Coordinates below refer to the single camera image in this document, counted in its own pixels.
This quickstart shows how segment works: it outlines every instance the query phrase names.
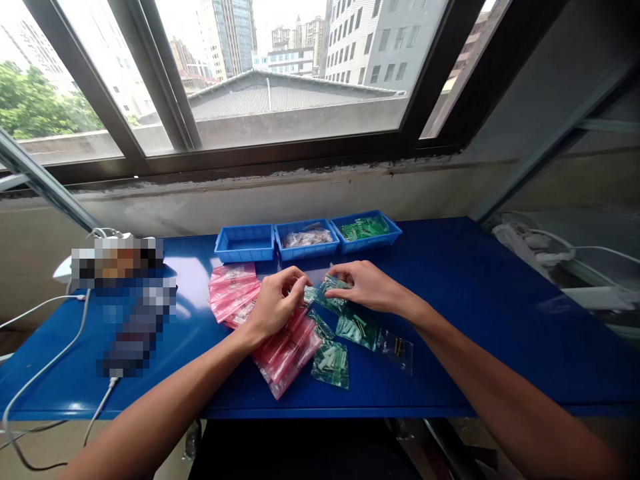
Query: metal pole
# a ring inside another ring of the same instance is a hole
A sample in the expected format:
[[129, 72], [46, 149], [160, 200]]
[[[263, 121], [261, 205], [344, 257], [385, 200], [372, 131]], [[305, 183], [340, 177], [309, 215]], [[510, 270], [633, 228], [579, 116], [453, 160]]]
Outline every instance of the metal pole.
[[27, 175], [26, 184], [38, 195], [80, 225], [84, 230], [91, 231], [102, 224], [93, 218], [71, 196], [58, 180], [38, 165], [29, 154], [0, 128], [0, 163], [14, 175]]

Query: power cord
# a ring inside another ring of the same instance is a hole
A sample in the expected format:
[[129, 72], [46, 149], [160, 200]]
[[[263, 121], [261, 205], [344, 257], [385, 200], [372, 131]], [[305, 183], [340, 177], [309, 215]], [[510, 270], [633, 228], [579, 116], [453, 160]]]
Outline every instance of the power cord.
[[107, 389], [107, 392], [104, 398], [102, 398], [102, 402], [100, 402], [100, 405], [98, 405], [98, 408], [93, 414], [93, 418], [91, 419], [91, 421], [89, 422], [89, 426], [87, 427], [87, 432], [85, 433], [85, 440], [82, 444], [83, 447], [87, 446], [87, 442], [89, 440], [89, 435], [91, 434], [91, 428], [93, 427], [93, 423], [95, 422], [96, 418], [98, 418], [98, 415], [100, 415], [100, 412], [102, 412], [102, 408], [104, 408], [105, 403], [107, 402], [111, 392], [113, 391], [115, 384], [118, 383], [118, 380], [120, 380], [120, 377], [111, 377], [111, 379], [109, 380], [109, 388]]
[[82, 300], [84, 299], [85, 301], [85, 306], [84, 309], [82, 310], [82, 320], [80, 321], [80, 328], [78, 329], [78, 333], [75, 334], [75, 337], [73, 338], [73, 340], [71, 340], [71, 342], [60, 352], [58, 353], [48, 364], [46, 364], [44, 367], [42, 367], [42, 369], [36, 373], [31, 380], [29, 380], [28, 382], [26, 382], [26, 384], [24, 384], [24, 386], [18, 390], [18, 393], [15, 394], [15, 396], [11, 399], [11, 401], [9, 402], [9, 404], [7, 405], [7, 408], [5, 408], [5, 412], [2, 415], [2, 424], [3, 427], [5, 429], [5, 434], [7, 436], [7, 438], [9, 439], [9, 443], [11, 444], [11, 446], [13, 447], [13, 449], [16, 452], [16, 455], [18, 455], [18, 458], [20, 458], [20, 461], [22, 462], [22, 464], [31, 471], [46, 471], [46, 470], [51, 470], [54, 469], [56, 467], [63, 467], [65, 466], [67, 463], [63, 462], [63, 463], [56, 463], [55, 465], [50, 465], [48, 467], [34, 467], [32, 464], [30, 464], [28, 462], [28, 460], [25, 458], [24, 454], [22, 453], [22, 450], [20, 449], [20, 446], [15, 442], [16, 438], [13, 436], [13, 432], [10, 430], [9, 428], [9, 412], [11, 410], [11, 407], [13, 406], [13, 404], [16, 402], [16, 400], [18, 400], [18, 398], [20, 397], [20, 395], [23, 394], [23, 392], [29, 388], [29, 386], [36, 381], [36, 379], [38, 377], [40, 377], [40, 375], [42, 375], [44, 372], [46, 372], [46, 370], [48, 370], [48, 368], [50, 366], [52, 366], [56, 361], [58, 361], [58, 359], [60, 357], [62, 357], [70, 348], [71, 346], [76, 342], [76, 340], [78, 340], [78, 338], [80, 337], [80, 334], [82, 334], [82, 331], [85, 328], [85, 323], [87, 321], [87, 311], [89, 309], [89, 297], [91, 296], [91, 289], [87, 290], [87, 295], [86, 297], [84, 295], [73, 295], [74, 297], [78, 298], [78, 300]]
[[84, 295], [60, 295], [59, 297], [54, 297], [52, 299], [45, 300], [44, 302], [42, 302], [37, 307], [34, 307], [31, 310], [28, 310], [28, 311], [24, 312], [22, 315], [18, 315], [16, 318], [11, 319], [8, 322], [4, 322], [2, 325], [0, 325], [0, 328], [6, 327], [8, 324], [13, 323], [16, 320], [20, 320], [22, 317], [30, 314], [32, 311], [38, 310], [38, 308], [42, 307], [43, 305], [46, 305], [50, 301], [59, 300], [59, 299], [62, 299], [62, 298], [75, 298], [75, 299], [78, 299], [78, 300], [84, 300], [85, 296]]

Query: tree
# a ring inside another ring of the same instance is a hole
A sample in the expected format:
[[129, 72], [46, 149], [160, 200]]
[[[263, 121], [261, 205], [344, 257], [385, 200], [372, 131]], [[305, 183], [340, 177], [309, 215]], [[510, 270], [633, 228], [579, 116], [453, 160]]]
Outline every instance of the tree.
[[0, 127], [16, 139], [104, 128], [82, 92], [58, 95], [38, 68], [10, 61], [0, 63]]

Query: empty blue tray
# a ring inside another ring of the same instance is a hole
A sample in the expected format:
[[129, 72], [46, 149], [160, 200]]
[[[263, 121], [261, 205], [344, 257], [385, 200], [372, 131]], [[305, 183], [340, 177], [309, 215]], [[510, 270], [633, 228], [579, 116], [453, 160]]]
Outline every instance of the empty blue tray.
[[[304, 247], [294, 247], [288, 249], [283, 248], [282, 244], [288, 234], [290, 234], [291, 232], [301, 232], [305, 229], [305, 227], [313, 223], [320, 223], [321, 228], [329, 230], [331, 232], [331, 238], [333, 238], [333, 241], [330, 243], [320, 243], [318, 245], [306, 245]], [[340, 244], [338, 236], [326, 219], [279, 223], [275, 226], [275, 239], [278, 242], [278, 248], [280, 249], [280, 256], [282, 257], [282, 261], [320, 257], [322, 255], [331, 255], [332, 253], [335, 253], [335, 249]]]
[[[355, 220], [358, 218], [364, 217], [375, 217], [376, 215], [382, 216], [387, 225], [389, 226], [389, 233], [384, 235], [378, 235], [377, 237], [370, 237], [368, 239], [360, 239], [348, 242], [342, 232], [340, 232], [340, 226], [348, 225], [350, 223], [355, 223]], [[371, 210], [368, 212], [356, 213], [354, 215], [347, 215], [346, 217], [338, 217], [331, 219], [331, 224], [333, 226], [333, 230], [340, 238], [340, 252], [342, 253], [352, 253], [360, 250], [368, 250], [372, 248], [384, 247], [385, 245], [392, 245], [393, 242], [397, 240], [397, 238], [402, 235], [402, 230], [398, 228], [398, 226], [390, 220], [384, 213], [380, 210]]]
[[215, 254], [223, 263], [273, 260], [273, 224], [222, 227]]

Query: high-rise building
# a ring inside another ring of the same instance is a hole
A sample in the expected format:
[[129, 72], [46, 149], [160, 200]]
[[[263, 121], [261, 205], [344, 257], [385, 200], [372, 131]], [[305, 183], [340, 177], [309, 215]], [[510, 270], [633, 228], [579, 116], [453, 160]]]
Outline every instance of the high-rise building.
[[410, 91], [444, 0], [327, 0], [322, 78]]
[[211, 0], [227, 78], [252, 70], [258, 50], [253, 0]]

